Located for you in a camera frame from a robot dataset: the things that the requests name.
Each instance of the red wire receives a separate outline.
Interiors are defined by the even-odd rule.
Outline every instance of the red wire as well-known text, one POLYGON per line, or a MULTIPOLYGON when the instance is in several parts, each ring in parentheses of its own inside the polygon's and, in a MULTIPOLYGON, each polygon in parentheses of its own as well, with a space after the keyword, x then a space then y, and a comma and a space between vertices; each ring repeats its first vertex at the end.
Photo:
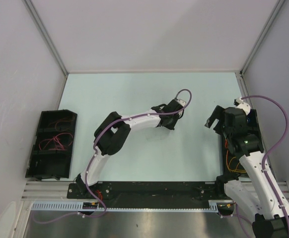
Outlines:
POLYGON ((51 142, 51 141, 54 141, 54 144, 55 144, 55 148, 51 148, 49 150, 66 150, 64 145, 60 142, 60 139, 59 139, 59 136, 60 135, 70 135, 72 137, 72 139, 74 139, 73 135, 71 133, 68 133, 68 132, 64 132, 64 133, 60 133, 56 136, 53 136, 51 139, 44 139, 42 140, 40 143, 39 143, 39 148, 40 150, 44 150, 47 145, 51 142), (44 142, 44 141, 48 141, 45 146, 43 147, 43 149, 41 148, 41 143, 44 142))

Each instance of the orange wire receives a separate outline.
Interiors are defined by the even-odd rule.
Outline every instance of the orange wire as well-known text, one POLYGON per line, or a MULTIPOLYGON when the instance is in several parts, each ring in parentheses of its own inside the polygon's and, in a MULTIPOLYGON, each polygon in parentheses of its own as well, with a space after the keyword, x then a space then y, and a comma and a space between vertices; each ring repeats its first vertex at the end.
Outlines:
MULTIPOLYGON (((225 140, 225 148, 226 148, 226 149, 228 148, 227 139, 225 140)), ((229 168, 230 162, 232 162, 232 160, 233 160, 234 158, 236 158, 236 157, 231 158, 231 160, 230 160, 229 163, 228 163, 228 150, 227 150, 227 153, 226 153, 226 166, 227 166, 228 171, 230 171, 230 172, 237 172, 237 173, 246 173, 245 170, 238 170, 238 166, 240 165, 240 162, 238 162, 235 170, 231 170, 231 169, 229 168)))

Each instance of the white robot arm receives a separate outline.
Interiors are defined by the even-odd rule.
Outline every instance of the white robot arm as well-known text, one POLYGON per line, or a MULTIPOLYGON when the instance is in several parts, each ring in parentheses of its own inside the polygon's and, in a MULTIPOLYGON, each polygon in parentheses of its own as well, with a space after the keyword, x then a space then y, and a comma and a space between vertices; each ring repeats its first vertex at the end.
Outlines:
POLYGON ((268 163, 263 160, 265 154, 257 116, 253 117, 255 124, 253 122, 250 126, 248 115, 251 111, 255 113, 254 110, 241 98, 235 100, 235 105, 235 108, 226 109, 217 106, 205 126, 210 128, 218 119, 214 130, 224 136, 230 153, 239 158, 258 197, 248 192, 230 174, 217 177, 216 182, 222 192, 245 212, 257 238, 289 237, 289 202, 281 192, 268 163))
POLYGON ((173 99, 168 105, 162 104, 152 107, 139 115, 121 116, 112 112, 95 132, 95 154, 91 164, 77 176, 77 184, 85 189, 85 175, 87 185, 92 186, 98 182, 100 173, 111 155, 116 154, 123 146, 129 133, 150 127, 163 126, 173 130, 177 121, 182 118, 186 102, 173 99))

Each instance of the gray wall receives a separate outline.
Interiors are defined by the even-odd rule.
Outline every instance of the gray wall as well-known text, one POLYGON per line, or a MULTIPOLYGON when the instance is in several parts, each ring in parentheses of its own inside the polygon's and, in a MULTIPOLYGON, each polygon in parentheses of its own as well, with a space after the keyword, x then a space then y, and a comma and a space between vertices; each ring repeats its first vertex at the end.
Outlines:
MULTIPOLYGON (((246 71, 245 81, 250 94, 277 100, 289 115, 289 0, 246 71)), ((259 111, 264 141, 270 148, 283 133, 284 117, 271 103, 261 99, 252 102, 259 111)), ((289 133, 270 160, 277 178, 289 185, 289 133)))
POLYGON ((71 73, 237 71, 276 2, 33 0, 71 73))
POLYGON ((57 107, 64 82, 22 1, 0 0, 0 214, 21 198, 40 112, 57 107))

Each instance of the metal surface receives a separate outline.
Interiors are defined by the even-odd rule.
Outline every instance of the metal surface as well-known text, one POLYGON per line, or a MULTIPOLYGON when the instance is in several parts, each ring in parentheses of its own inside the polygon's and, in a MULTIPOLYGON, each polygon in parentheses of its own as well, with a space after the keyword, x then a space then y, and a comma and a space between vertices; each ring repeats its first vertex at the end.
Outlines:
MULTIPOLYGON (((35 211, 47 221, 66 212, 35 211)), ((245 224, 251 234, 251 226, 245 224)), ((244 238, 235 217, 215 213, 111 212, 100 218, 73 215, 40 225, 29 220, 25 238, 244 238)))
POLYGON ((47 32, 35 6, 33 5, 33 2, 31 0, 23 0, 23 2, 25 4, 26 8, 28 9, 35 25, 37 26, 37 28, 39 30, 39 32, 41 33, 44 41, 46 42, 48 48, 50 49, 52 55, 54 56, 57 64, 59 65, 61 71, 63 72, 64 76, 67 76, 68 72, 65 68, 65 65, 64 65, 58 51, 56 50, 56 47, 55 47, 49 33, 47 32))
POLYGON ((253 60, 254 56, 256 55, 256 52, 258 51, 259 47, 262 45, 265 37, 267 36, 267 33, 269 31, 269 29, 271 28, 271 26, 273 25, 273 23, 275 22, 276 17, 278 16, 280 10, 282 9, 283 5, 285 4, 286 0, 278 0, 278 2, 276 3, 274 10, 272 11, 272 13, 270 14, 262 32, 260 33, 253 49, 251 50, 249 56, 247 57, 247 60, 245 62, 245 64, 243 65, 243 68, 241 70, 241 74, 244 75, 247 68, 249 67, 251 61, 253 60))

